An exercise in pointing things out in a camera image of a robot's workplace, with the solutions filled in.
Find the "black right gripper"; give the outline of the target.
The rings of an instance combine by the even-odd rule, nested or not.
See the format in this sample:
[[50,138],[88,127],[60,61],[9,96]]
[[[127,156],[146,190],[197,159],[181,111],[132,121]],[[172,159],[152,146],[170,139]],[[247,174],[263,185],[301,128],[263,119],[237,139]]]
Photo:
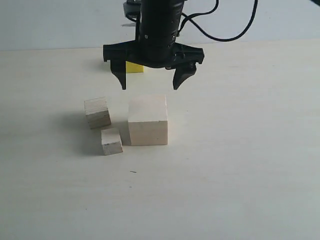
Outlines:
[[110,70],[122,90],[127,89],[126,62],[158,69],[176,68],[174,90],[196,73],[196,63],[204,60],[204,50],[177,43],[177,33],[175,24],[137,24],[133,40],[103,45],[103,60],[110,61]]

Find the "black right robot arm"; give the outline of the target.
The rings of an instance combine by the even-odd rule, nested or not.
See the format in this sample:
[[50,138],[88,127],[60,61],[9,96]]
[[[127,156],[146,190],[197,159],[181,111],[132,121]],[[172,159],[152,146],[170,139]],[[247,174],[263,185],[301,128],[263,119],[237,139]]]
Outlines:
[[123,90],[127,88],[126,63],[154,69],[174,69],[173,89],[192,77],[202,64],[202,48],[176,42],[184,7],[183,0],[143,0],[136,11],[135,39],[103,45],[103,60]]

